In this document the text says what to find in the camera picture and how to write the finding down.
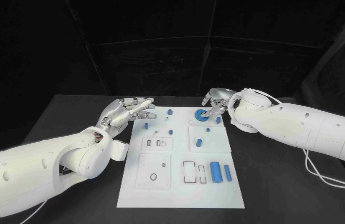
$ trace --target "white mat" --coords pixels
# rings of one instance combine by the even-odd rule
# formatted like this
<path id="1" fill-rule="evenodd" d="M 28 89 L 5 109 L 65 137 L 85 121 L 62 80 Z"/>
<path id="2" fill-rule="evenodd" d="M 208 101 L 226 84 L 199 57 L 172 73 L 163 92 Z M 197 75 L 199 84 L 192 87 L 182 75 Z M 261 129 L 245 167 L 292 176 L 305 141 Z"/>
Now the white mat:
<path id="1" fill-rule="evenodd" d="M 150 110 L 157 114 L 156 120 L 134 122 L 118 208 L 245 208 L 223 121 L 218 124 L 218 117 L 212 116 L 200 122 L 195 117 L 199 109 L 210 108 L 157 107 Z M 199 149 L 196 138 L 203 139 Z M 196 162 L 196 183 L 185 182 L 185 161 Z M 213 183 L 210 162 L 220 163 L 222 183 Z M 229 165 L 232 182 L 225 165 Z M 200 183 L 199 166 L 205 166 L 206 184 Z"/>

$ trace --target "blue knob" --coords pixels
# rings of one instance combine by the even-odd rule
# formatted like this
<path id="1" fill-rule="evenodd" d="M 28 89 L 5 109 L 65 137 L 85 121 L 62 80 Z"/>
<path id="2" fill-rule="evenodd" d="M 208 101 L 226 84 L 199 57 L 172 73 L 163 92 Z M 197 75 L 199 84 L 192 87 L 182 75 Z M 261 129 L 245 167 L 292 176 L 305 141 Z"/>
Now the blue knob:
<path id="1" fill-rule="evenodd" d="M 203 140 L 199 138 L 196 142 L 196 146 L 200 148 Z"/>

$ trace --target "dark background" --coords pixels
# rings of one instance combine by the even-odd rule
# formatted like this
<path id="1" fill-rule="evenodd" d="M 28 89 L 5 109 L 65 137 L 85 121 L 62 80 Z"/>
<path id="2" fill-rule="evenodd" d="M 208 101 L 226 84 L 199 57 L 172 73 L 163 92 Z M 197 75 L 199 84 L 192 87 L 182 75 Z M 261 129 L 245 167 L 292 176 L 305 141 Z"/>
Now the dark background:
<path id="1" fill-rule="evenodd" d="M 251 87 L 317 107 L 301 84 L 344 29 L 345 0 L 0 2 L 2 149 L 21 144 L 57 94 Z M 345 115 L 344 59 L 343 48 L 317 85 L 324 110 Z"/>

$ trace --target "white cable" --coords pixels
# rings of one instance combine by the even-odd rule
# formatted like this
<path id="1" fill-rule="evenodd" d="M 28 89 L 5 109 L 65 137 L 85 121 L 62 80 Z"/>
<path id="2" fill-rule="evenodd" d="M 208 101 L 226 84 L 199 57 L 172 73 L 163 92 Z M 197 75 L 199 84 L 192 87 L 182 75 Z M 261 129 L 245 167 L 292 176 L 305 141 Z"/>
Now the white cable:
<path id="1" fill-rule="evenodd" d="M 256 93 L 259 93 L 259 94 L 268 96 L 269 98 L 272 98 L 279 104 L 282 104 L 282 102 L 277 98 L 274 98 L 268 93 L 262 92 L 261 90 L 246 88 L 243 91 L 255 91 Z"/>
<path id="2" fill-rule="evenodd" d="M 310 150 L 305 150 L 305 149 L 304 149 L 304 153 L 305 153 L 305 168 L 307 168 L 307 170 L 308 170 L 314 175 L 317 175 L 317 176 L 321 178 L 321 180 L 323 180 L 328 185 L 331 185 L 331 186 L 334 186 L 334 187 L 337 187 L 337 188 L 345 188 L 345 186 L 335 185 L 335 184 L 330 183 L 330 182 L 324 179 L 324 178 L 327 178 L 327 179 L 330 179 L 330 180 L 333 180 L 333 181 L 335 181 L 335 182 L 338 182 L 338 183 L 345 184 L 345 182 L 343 182 L 343 181 L 340 181 L 340 180 L 337 180 L 337 179 L 334 179 L 334 178 L 330 178 L 330 177 L 321 175 L 321 173 L 320 173 L 320 171 L 318 171 L 318 169 L 317 169 L 317 167 L 315 167 L 315 164 L 314 164 L 314 162 L 312 162 L 312 160 L 311 160 L 311 158 L 310 158 Z M 310 161 L 310 163 L 311 163 L 311 165 L 312 165 L 312 168 L 315 169 L 317 173 L 314 173 L 314 172 L 310 170 L 310 168 L 308 168 L 308 161 Z"/>
<path id="3" fill-rule="evenodd" d="M 48 200 L 42 203 L 41 207 L 38 208 L 38 210 L 35 211 L 35 213 L 39 211 L 39 209 L 44 207 L 45 203 L 48 202 Z M 25 219 L 25 221 L 21 223 L 24 224 L 31 218 L 32 216 L 35 215 L 35 213 Z"/>

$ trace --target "robotic hand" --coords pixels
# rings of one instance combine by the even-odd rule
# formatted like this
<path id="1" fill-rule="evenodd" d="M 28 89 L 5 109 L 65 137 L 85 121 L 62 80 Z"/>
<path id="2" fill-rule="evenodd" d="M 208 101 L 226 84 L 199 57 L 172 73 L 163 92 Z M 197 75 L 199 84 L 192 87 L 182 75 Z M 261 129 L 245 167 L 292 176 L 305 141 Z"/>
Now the robotic hand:
<path id="1" fill-rule="evenodd" d="M 0 152 L 0 217 L 34 207 L 72 185 L 95 178 L 111 158 L 126 160 L 128 144 L 114 137 L 136 119 L 156 119 L 153 98 L 117 99 L 95 127 Z M 71 173 L 61 172 L 61 165 Z"/>
<path id="2" fill-rule="evenodd" d="M 228 110 L 232 124 L 243 131 L 261 132 L 288 145 L 345 160 L 345 117 L 282 103 L 262 91 L 248 88 L 242 92 L 212 88 L 203 106 L 209 100 L 213 108 L 202 113 L 203 118 Z"/>

